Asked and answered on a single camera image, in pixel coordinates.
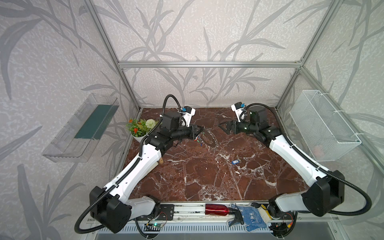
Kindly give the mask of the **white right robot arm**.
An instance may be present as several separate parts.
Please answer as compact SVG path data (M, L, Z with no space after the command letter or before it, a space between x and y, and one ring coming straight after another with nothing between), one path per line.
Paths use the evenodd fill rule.
M281 194L271 198L268 211L273 217L288 212L313 214L317 217L325 214L359 216L371 209L373 202L365 191L346 181L341 172L328 170L304 153L285 135L280 122L277 126L269 124L267 112L276 114L272 108L260 103L246 106L238 102L232 105L231 109L237 118L220 123L220 129L228 135L244 133L256 138L282 157L309 186L309 189L303 192ZM345 200L345 187L355 190L364 197L365 205L360 210L351 212L335 210Z

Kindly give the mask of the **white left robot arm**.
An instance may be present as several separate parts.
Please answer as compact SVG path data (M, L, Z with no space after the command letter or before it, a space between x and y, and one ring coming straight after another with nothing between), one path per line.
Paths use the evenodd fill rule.
M196 113L192 107L177 105L177 111L166 113L170 98L174 99L175 96L165 97L160 119L141 140L135 158L103 188L95 187L90 192L90 205L74 226L77 234L88 234L103 228L118 233L128 222L138 217L159 215L160 200L150 196L130 199L132 191L160 164L163 155L175 141L195 140L204 129L191 124Z

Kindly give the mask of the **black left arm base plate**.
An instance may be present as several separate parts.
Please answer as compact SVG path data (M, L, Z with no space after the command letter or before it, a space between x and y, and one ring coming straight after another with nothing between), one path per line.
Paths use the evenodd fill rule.
M175 213L174 204L161 204L159 213L154 218L156 221L172 221Z

